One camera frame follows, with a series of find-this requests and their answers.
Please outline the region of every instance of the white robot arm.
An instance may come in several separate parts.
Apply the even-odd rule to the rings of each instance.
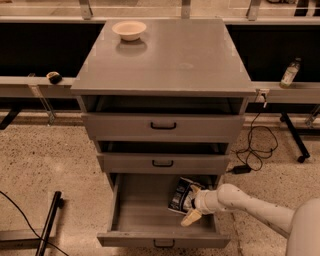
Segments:
[[[288,239],[287,256],[320,255],[320,199],[311,199],[296,210],[251,197],[231,184],[217,190],[198,190],[194,209],[182,226],[189,226],[202,215],[218,211],[242,210]]]

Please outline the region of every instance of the bottle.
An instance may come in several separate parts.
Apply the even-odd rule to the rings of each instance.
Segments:
[[[300,58],[295,58],[295,60],[289,64],[286,72],[284,72],[284,75],[281,79],[280,87],[289,88],[293,79],[295,78],[296,74],[298,73],[298,71],[300,69],[300,65],[301,65]]]

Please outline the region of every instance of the terrazzo floor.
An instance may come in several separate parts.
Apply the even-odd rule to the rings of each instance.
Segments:
[[[0,113],[0,120],[5,116]],[[246,116],[233,150],[247,146],[247,133],[253,116]],[[222,234],[231,242],[224,249],[146,249],[101,247],[96,235],[107,228],[112,190],[95,157],[78,114],[60,114],[51,127],[42,113],[21,113],[13,124],[0,131],[0,190],[24,211],[34,228],[41,228],[54,191],[62,191],[65,206],[58,211],[56,235],[52,240],[69,255],[145,256],[282,256],[286,240],[243,212],[219,213]],[[298,163],[299,149],[277,116],[260,116],[256,125],[266,125],[275,134],[279,147],[260,171],[225,174],[220,182],[231,183],[248,194],[292,209],[304,201],[320,197],[320,141],[304,138],[311,154]],[[253,146],[270,148],[274,141],[266,130],[257,130]],[[238,165],[231,153],[228,168]],[[258,164],[251,159],[252,166]],[[0,231],[28,229],[20,213],[0,197]],[[1,250],[0,255],[35,255],[35,249]],[[46,255],[63,255],[48,248]]]

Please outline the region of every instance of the small bowl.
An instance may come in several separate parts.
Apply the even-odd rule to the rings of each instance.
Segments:
[[[112,31],[125,41],[134,41],[140,38],[146,28],[146,24],[139,21],[121,21],[113,25]]]

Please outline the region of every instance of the electrical cord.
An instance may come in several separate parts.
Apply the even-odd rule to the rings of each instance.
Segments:
[[[33,229],[33,227],[31,226],[27,216],[24,214],[24,212],[20,209],[20,207],[9,197],[7,196],[5,193],[3,193],[2,191],[0,191],[0,194],[3,195],[6,199],[8,199],[10,201],[10,203],[12,203],[18,210],[19,212],[22,214],[23,218],[25,219],[25,221],[27,222],[29,228],[31,229],[31,231],[35,234],[36,237],[38,237],[40,240],[44,241],[43,238],[41,238],[37,232]],[[64,251],[62,251],[59,247],[57,247],[56,245],[50,243],[49,241],[47,241],[47,244],[53,246],[54,248],[56,248],[58,251],[60,251],[61,253],[63,253],[66,256],[69,256],[67,253],[65,253]]]
[[[262,166],[263,166],[263,159],[268,159],[270,157],[272,157],[273,152],[278,148],[278,140],[276,138],[276,136],[274,135],[274,133],[271,131],[271,129],[269,127],[266,126],[253,126],[253,123],[256,121],[256,119],[260,116],[261,112],[257,114],[257,116],[252,120],[251,124],[250,124],[250,131],[248,133],[248,147],[246,149],[242,149],[242,150],[237,150],[237,151],[233,151],[237,158],[245,165],[249,166],[252,170],[254,171],[259,171],[261,170]],[[273,137],[274,141],[275,141],[275,146],[273,148],[271,148],[270,150],[258,150],[258,149],[254,149],[252,147],[252,139],[253,139],[253,132],[254,130],[257,129],[265,129],[267,130],[271,136]],[[241,158],[241,155],[243,154],[247,154],[247,156],[244,158]],[[259,161],[259,167],[258,168],[252,168],[249,165],[249,157],[253,156],[256,159],[258,159]]]

